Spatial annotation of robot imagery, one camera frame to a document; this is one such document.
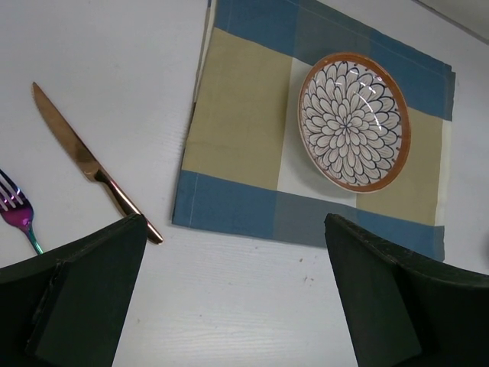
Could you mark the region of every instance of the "knife handle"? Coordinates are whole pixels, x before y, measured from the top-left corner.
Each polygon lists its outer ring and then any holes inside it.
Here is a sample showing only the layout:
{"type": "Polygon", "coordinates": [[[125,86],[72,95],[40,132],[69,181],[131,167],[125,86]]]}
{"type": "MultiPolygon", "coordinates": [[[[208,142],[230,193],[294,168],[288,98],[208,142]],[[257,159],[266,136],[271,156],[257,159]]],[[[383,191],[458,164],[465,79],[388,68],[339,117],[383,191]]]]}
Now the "knife handle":
{"type": "MultiPolygon", "coordinates": [[[[104,184],[110,197],[114,201],[115,205],[118,207],[119,211],[128,216],[129,214],[141,214],[138,207],[129,199],[129,197],[122,191],[122,189],[117,185],[117,183],[108,175],[108,173],[102,168],[95,174],[95,180],[104,184]]],[[[149,220],[147,222],[147,237],[153,243],[162,243],[164,241],[161,234],[153,227],[149,220]]]]}

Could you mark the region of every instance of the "plaid cloth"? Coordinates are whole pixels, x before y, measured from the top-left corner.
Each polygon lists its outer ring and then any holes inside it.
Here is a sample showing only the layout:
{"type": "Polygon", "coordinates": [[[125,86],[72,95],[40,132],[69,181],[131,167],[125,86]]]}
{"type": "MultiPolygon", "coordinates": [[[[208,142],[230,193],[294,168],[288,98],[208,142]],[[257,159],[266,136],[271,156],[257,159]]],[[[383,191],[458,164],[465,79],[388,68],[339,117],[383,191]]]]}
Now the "plaid cloth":
{"type": "Polygon", "coordinates": [[[173,223],[325,246],[337,213],[423,255],[444,258],[452,68],[315,0],[220,0],[186,142],[173,223]],[[297,100],[318,60],[355,52],[396,80],[412,141],[397,179],[356,194],[309,160],[297,100]]]}

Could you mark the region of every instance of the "patterned bowl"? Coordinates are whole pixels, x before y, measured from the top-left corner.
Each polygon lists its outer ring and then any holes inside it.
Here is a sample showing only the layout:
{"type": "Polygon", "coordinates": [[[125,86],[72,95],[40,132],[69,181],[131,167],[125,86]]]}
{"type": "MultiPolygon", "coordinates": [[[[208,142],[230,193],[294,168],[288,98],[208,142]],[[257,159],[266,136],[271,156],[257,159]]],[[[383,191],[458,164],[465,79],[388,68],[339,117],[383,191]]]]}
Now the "patterned bowl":
{"type": "Polygon", "coordinates": [[[392,77],[367,57],[343,53],[320,60],[304,81],[298,112],[309,156],[346,190],[378,191],[406,163],[406,101],[392,77]]]}

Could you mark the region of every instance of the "blue stripe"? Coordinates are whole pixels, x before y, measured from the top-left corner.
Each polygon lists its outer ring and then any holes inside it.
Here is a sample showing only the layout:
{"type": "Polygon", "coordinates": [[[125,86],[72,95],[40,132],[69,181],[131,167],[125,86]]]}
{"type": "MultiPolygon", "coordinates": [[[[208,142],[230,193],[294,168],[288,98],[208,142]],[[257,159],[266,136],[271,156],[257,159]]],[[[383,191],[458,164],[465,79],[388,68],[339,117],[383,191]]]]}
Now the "blue stripe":
{"type": "Polygon", "coordinates": [[[272,239],[277,192],[181,171],[173,224],[272,239]]]}
{"type": "Polygon", "coordinates": [[[388,241],[443,261],[443,227],[427,226],[358,210],[358,225],[388,241]]]}
{"type": "Polygon", "coordinates": [[[443,227],[190,171],[180,172],[173,224],[325,247],[323,223],[328,213],[340,214],[384,239],[430,258],[440,261],[444,258],[443,227]]]}
{"type": "Polygon", "coordinates": [[[336,52],[369,56],[399,84],[408,106],[452,120],[452,68],[316,0],[220,0],[215,26],[313,65],[336,52]]]}

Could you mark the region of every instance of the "knife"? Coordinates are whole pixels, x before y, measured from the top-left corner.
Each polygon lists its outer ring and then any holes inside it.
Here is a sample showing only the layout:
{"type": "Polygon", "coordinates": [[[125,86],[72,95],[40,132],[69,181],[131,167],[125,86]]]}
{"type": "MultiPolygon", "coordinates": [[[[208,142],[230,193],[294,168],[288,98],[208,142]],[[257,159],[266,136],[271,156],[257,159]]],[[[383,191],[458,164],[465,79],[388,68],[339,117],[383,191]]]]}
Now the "knife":
{"type": "MultiPolygon", "coordinates": [[[[123,215],[133,213],[141,214],[141,211],[110,177],[99,161],[96,160],[85,144],[83,144],[83,141],[71,128],[68,121],[61,115],[55,105],[47,98],[36,83],[32,83],[32,93],[36,106],[39,109],[41,116],[43,116],[44,121],[47,123],[47,126],[71,159],[75,161],[85,177],[92,182],[103,184],[123,215]]],[[[161,234],[158,233],[148,220],[147,237],[153,243],[162,243],[164,241],[161,234]]]]}

